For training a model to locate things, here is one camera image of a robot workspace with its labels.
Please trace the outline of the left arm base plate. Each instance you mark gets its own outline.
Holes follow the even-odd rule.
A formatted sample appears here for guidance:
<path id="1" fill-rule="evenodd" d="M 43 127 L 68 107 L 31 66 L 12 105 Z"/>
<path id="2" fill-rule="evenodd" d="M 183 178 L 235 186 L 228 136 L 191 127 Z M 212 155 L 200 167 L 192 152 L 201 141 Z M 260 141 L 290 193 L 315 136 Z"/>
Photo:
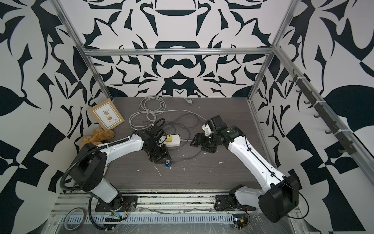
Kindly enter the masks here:
<path id="1" fill-rule="evenodd" d="M 95 207 L 96 212 L 131 212 L 136 209 L 138 196 L 122 196 L 115 198 L 111 203 L 99 199 Z"/>

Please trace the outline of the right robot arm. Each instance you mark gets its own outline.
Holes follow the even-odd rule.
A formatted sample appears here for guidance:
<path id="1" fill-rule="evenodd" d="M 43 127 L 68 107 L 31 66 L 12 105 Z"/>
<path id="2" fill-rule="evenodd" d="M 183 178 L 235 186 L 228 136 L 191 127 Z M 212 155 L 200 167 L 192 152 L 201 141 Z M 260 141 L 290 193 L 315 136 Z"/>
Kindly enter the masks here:
<path id="1" fill-rule="evenodd" d="M 228 127 L 220 116 L 208 119 L 191 141 L 191 146 L 215 153 L 224 146 L 233 153 L 257 179 L 260 189 L 242 186 L 233 190 L 240 205 L 260 209 L 265 217 L 277 223 L 299 205 L 299 182 L 273 167 L 249 142 L 237 126 Z"/>

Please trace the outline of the blue mp3 player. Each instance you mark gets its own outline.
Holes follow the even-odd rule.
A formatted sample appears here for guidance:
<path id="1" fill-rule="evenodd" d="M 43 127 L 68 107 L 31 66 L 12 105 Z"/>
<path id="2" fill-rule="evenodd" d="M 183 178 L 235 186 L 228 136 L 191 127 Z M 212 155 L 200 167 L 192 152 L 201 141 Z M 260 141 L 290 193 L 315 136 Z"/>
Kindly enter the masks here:
<path id="1" fill-rule="evenodd" d="M 170 165 L 171 165 L 170 160 L 166 160 L 165 161 L 165 167 L 168 168 L 168 167 L 170 167 Z"/>

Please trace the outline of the grey USB cable green charger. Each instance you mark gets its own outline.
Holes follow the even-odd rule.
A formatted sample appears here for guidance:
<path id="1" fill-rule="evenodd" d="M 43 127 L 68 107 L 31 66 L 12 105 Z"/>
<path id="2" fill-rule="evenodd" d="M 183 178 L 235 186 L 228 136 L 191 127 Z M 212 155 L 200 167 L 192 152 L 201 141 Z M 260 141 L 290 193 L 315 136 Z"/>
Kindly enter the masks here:
<path id="1" fill-rule="evenodd" d="M 197 127 L 201 122 L 202 118 L 193 113 L 186 113 L 183 114 L 172 121 L 162 121 L 164 124 L 160 126 L 162 136 L 166 136 L 167 134 L 175 134 L 177 128 L 181 128 L 182 130 L 186 130 L 189 134 L 188 139 L 191 138 L 191 132 L 194 127 Z"/>

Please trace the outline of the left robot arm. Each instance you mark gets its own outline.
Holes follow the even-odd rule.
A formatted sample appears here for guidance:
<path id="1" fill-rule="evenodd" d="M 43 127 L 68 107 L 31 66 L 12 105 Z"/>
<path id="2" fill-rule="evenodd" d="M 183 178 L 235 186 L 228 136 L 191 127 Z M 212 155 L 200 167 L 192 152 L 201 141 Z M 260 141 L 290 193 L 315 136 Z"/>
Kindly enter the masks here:
<path id="1" fill-rule="evenodd" d="M 124 209 L 128 203 L 121 192 L 104 178 L 104 169 L 116 159 L 138 151 L 145 151 L 151 162 L 170 167 L 171 157 L 165 145 L 167 136 L 162 128 L 165 122 L 161 118 L 146 129 L 135 130 L 128 137 L 110 143 L 85 144 L 62 175 L 61 189 L 83 190 L 112 213 Z"/>

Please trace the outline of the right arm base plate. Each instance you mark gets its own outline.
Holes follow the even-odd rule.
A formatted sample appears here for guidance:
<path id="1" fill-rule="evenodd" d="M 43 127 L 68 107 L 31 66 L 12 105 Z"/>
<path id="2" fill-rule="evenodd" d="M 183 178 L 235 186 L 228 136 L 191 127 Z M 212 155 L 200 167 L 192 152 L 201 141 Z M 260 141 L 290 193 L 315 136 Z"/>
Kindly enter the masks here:
<path id="1" fill-rule="evenodd" d="M 216 211 L 255 211 L 256 208 L 249 205 L 241 205 L 233 195 L 216 195 L 214 209 Z"/>

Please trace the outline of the white power strip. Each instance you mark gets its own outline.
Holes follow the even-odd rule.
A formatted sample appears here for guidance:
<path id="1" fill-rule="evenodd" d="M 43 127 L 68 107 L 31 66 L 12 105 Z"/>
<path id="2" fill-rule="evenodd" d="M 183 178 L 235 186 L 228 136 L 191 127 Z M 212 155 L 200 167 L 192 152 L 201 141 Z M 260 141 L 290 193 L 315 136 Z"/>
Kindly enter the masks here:
<path id="1" fill-rule="evenodd" d="M 180 146 L 180 143 L 181 142 L 181 138 L 180 138 L 180 135 L 178 134 L 175 134 L 175 135 L 172 135 L 172 142 L 163 142 L 168 148 L 169 147 L 178 147 Z"/>

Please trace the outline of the yellow USB wall charger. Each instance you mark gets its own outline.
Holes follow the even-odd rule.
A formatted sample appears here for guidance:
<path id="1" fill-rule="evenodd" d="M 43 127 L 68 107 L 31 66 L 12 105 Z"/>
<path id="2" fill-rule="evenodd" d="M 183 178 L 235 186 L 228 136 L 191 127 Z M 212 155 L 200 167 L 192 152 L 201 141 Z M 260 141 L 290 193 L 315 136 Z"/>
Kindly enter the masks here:
<path id="1" fill-rule="evenodd" d="M 167 135 L 165 142 L 172 142 L 172 135 Z"/>

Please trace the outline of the grey USB cable pink charger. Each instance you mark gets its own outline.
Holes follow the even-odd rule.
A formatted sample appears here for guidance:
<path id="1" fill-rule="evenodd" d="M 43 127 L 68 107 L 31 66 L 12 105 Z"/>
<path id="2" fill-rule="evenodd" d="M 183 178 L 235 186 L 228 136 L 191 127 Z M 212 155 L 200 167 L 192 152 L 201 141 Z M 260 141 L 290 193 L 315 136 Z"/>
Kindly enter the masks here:
<path id="1" fill-rule="evenodd" d="M 202 150 L 200 148 L 192 147 L 191 142 L 191 139 L 182 139 L 182 143 L 180 146 L 170 147 L 168 149 L 172 163 L 192 160 L 202 153 Z"/>

